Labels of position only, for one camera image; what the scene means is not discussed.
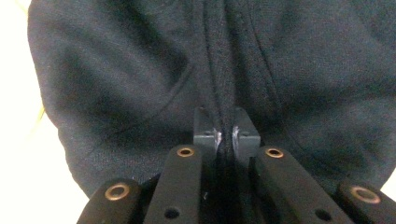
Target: black metal bracket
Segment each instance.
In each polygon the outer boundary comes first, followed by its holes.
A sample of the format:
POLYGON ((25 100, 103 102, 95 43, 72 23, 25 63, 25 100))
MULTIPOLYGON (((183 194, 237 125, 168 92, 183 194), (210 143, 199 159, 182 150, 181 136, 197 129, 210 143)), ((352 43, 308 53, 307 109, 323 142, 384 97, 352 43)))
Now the black metal bracket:
MULTIPOLYGON (((128 179, 106 182, 92 195, 78 224, 225 223, 206 216, 226 205, 207 199, 217 182, 221 135, 206 111, 197 108, 193 145, 172 148, 161 175, 143 185, 128 179)), ((260 142, 248 113, 236 108, 237 183, 225 186, 238 190, 243 205, 234 223, 396 223, 396 202, 381 191, 345 181, 335 195, 328 195, 286 149, 260 147, 260 142)))

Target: dark fleece jacket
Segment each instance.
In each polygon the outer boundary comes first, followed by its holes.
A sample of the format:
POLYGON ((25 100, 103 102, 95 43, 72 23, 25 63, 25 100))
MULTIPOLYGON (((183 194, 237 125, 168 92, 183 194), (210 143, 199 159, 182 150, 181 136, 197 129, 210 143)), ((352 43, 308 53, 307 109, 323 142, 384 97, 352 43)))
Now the dark fleece jacket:
POLYGON ((232 164, 233 108, 327 191, 396 165, 393 0, 34 0, 29 42, 49 118, 91 195, 144 182, 191 142, 204 105, 232 164))

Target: round hole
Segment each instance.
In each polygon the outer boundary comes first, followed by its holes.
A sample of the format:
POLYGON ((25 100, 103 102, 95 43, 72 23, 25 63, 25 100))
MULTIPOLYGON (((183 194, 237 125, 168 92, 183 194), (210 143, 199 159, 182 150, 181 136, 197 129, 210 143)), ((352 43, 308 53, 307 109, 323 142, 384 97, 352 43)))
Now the round hole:
POLYGON ((241 136, 248 137, 249 132, 241 132, 241 136))
POLYGON ((117 201, 127 196, 128 193, 128 185, 124 183, 118 183, 108 188, 105 192, 105 196, 110 201, 117 201))
POLYGON ((282 158, 283 157, 283 152, 276 148, 268 148, 265 151, 265 154, 267 154, 268 156, 270 156, 272 158, 282 158))
POLYGON ((179 157, 190 157, 194 154, 194 150, 189 147, 183 147, 177 151, 179 157))
POLYGON ((365 203, 380 203, 381 199, 379 198, 379 196, 370 191, 369 189, 363 188, 363 187, 359 187, 359 186, 354 186, 351 189, 351 193, 352 195, 365 202, 365 203))
POLYGON ((332 220, 332 217, 330 216, 330 214, 323 209, 316 210, 315 215, 317 215, 317 217, 322 219, 323 221, 331 221, 332 220))
POLYGON ((177 211, 176 208, 168 208, 168 209, 166 209, 164 215, 165 215, 165 217, 168 218, 168 219, 175 219, 175 218, 177 218, 178 216, 180 216, 180 213, 177 211))

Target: black fabric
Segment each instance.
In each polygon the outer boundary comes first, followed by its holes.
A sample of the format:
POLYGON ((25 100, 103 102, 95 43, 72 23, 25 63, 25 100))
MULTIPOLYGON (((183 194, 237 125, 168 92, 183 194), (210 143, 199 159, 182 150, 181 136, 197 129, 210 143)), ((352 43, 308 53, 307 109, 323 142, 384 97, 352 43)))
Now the black fabric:
POLYGON ((87 195, 158 174, 200 105, 223 133, 224 178, 239 105, 333 192, 346 177, 379 188, 396 166, 395 12, 391 0, 33 0, 28 34, 87 195))

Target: copper grommet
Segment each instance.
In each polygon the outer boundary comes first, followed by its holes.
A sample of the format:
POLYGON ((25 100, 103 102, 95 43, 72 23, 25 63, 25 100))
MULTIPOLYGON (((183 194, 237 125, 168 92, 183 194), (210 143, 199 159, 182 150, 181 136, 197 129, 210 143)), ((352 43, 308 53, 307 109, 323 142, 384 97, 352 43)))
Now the copper grommet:
POLYGON ((110 201, 118 201, 129 194, 129 186, 125 183, 118 183, 106 190, 105 196, 110 201))
POLYGON ((194 150, 189 147, 183 147, 177 151, 179 157, 190 157, 194 154, 194 150))
POLYGON ((276 148, 268 148, 267 150, 265 150, 265 154, 267 154, 269 157, 277 158, 277 159, 282 158, 284 156, 283 152, 276 148))
POLYGON ((362 202, 365 203, 380 203, 381 199, 379 198, 379 196, 372 192, 369 189, 360 187, 360 186, 353 186, 350 190, 350 192, 352 193, 352 195, 361 200, 362 202))

